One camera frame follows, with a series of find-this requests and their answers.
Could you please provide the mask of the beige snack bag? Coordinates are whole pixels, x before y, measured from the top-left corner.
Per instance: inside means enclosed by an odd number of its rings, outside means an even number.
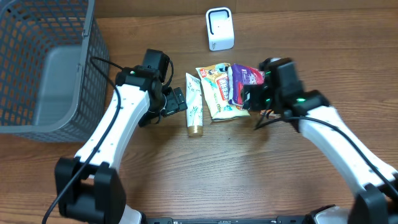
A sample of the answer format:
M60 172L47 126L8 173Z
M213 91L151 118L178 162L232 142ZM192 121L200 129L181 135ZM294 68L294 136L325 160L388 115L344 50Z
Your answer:
M229 103L229 63L218 63L208 67L197 67L205 100L213 121L225 121L248 117L249 112Z

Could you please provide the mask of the white gold-capped cream tube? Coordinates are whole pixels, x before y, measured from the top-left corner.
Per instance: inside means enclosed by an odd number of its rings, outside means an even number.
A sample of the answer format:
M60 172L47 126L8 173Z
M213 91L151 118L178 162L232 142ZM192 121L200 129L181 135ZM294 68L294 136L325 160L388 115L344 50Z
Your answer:
M203 100L199 78L186 73L186 118L188 135L203 136Z

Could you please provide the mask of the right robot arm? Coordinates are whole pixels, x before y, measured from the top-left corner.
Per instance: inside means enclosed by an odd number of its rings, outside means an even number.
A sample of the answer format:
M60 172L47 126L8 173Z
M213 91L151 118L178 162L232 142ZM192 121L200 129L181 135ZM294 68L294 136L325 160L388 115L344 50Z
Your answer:
M271 110L273 122L290 123L332 163L348 184L351 209L327 205L304 216L304 223L397 223L397 169L374 155L345 125L337 109L318 90L289 85L244 85L243 106Z

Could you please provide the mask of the white barcode scanner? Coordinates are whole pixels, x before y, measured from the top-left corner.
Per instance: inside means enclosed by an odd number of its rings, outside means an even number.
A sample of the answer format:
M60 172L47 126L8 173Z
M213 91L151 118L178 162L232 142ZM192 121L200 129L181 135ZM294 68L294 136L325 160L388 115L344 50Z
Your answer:
M205 15L208 43L211 51L234 47L234 27L231 10L227 7L209 9Z

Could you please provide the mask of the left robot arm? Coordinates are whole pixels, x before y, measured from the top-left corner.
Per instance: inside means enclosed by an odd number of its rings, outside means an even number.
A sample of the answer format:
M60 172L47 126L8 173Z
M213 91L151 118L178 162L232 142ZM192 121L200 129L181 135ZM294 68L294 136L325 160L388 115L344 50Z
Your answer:
M86 223L143 223L144 215L127 205L119 167L137 127L187 109L179 88L171 88L167 69L125 67L111 82L113 97L88 141L74 158L55 166L61 216Z

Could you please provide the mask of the grey plastic mesh basket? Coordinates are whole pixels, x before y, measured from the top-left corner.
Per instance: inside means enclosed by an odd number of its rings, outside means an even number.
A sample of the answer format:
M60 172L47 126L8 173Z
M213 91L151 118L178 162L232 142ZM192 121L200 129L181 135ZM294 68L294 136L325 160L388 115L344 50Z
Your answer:
M86 141L102 118L109 51L95 1L1 2L1 132Z

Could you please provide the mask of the purple red sachet pack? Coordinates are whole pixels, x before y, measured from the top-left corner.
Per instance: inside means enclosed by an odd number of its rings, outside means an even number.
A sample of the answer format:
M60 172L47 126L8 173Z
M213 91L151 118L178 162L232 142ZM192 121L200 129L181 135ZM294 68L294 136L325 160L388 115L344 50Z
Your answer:
M265 73L256 68L232 64L228 68L229 95L228 103L242 106L241 91L244 85L260 85L264 83Z

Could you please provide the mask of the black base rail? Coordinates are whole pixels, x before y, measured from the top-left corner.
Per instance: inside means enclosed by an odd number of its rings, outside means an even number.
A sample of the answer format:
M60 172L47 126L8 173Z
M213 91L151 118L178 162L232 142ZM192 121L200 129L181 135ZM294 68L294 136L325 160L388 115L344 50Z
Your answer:
M276 218L146 218L145 224L303 224L302 215L278 216Z

